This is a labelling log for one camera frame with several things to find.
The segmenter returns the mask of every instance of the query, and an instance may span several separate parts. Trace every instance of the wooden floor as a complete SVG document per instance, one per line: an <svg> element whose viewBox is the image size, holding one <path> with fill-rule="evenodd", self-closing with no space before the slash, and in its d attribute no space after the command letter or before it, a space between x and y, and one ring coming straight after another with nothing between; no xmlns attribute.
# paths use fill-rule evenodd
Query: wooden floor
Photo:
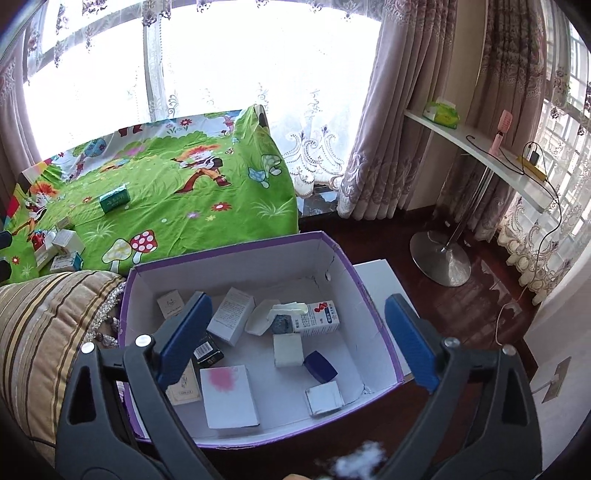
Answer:
<svg viewBox="0 0 591 480"><path fill-rule="evenodd" d="M505 264L506 252L493 241L475 242L466 252L472 276L463 286L442 287L425 277L415 266L408 243L414 233L426 228L445 230L442 221L410 219L400 213L391 220L373 222L343 220L334 214L305 218L303 232L324 230L343 248L352 263L385 258L396 273L418 314L428 319L444 336L455 336L470 348L496 349L495 320L504 303L517 299L522 288L518 274ZM526 292L519 303L506 308L499 324L501 343L518 347L531 378L536 365L522 337L535 307ZM457 451L472 421L479 386L470 385L457 410L452 427L438 453L445 458ZM312 432L270 445L245 450L205 450L207 457L228 480L277 479L289 473L311 478L327 473L335 456L346 455L366 440L381 442L391 455L415 422L427 401L427 392L414 382L402 385L374 403Z"/></svg>

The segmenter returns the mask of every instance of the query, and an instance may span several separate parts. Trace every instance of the yellow power strip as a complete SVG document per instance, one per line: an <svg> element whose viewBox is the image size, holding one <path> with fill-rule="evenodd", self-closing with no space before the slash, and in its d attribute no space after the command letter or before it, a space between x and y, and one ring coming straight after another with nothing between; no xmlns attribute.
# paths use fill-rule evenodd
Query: yellow power strip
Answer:
<svg viewBox="0 0 591 480"><path fill-rule="evenodd" d="M533 166L530 163L530 161L527 160L526 158L523 158L520 155L519 157L517 157L517 161L521 163L523 168L527 168L530 172L532 172L532 174L534 174L536 177L538 177L538 179L540 179L540 181L548 180L548 177L546 176L546 174L544 172L542 172L539 168L536 168L535 166Z"/></svg>

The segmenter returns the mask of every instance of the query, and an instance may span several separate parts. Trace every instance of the sheer lace curtain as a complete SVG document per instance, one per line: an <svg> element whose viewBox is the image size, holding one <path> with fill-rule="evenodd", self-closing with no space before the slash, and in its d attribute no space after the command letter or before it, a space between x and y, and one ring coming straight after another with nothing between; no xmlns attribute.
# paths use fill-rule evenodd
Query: sheer lace curtain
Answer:
<svg viewBox="0 0 591 480"><path fill-rule="evenodd" d="M559 202L539 214L516 198L498 237L511 254L507 263L522 273L520 283L536 293L536 304L552 292L591 239L591 54L554 2L545 0L543 7L547 78L535 139L544 150L538 166L558 191Z"/></svg>
<svg viewBox="0 0 591 480"><path fill-rule="evenodd" d="M296 192L308 196L315 183L336 190L383 3L49 0L28 29L24 87L41 153L259 103Z"/></svg>

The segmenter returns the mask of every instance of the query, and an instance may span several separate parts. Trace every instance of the striped pillow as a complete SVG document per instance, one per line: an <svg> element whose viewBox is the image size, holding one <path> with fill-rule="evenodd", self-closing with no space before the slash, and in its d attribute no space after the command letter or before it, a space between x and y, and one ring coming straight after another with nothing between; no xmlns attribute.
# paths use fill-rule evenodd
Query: striped pillow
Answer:
<svg viewBox="0 0 591 480"><path fill-rule="evenodd" d="M26 435L55 443L76 352L123 281L111 272L83 270L0 288L1 394ZM35 446L53 463L52 448Z"/></svg>

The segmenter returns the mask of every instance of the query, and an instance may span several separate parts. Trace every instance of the bed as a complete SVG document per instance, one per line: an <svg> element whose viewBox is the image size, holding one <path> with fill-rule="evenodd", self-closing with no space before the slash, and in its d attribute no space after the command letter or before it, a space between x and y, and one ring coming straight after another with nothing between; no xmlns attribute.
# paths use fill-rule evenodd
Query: bed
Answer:
<svg viewBox="0 0 591 480"><path fill-rule="evenodd" d="M104 213L99 196L126 185L131 201ZM262 107L121 128L23 172L5 229L10 283L37 270L33 246L68 216L84 269L135 264L297 233L297 205Z"/></svg>

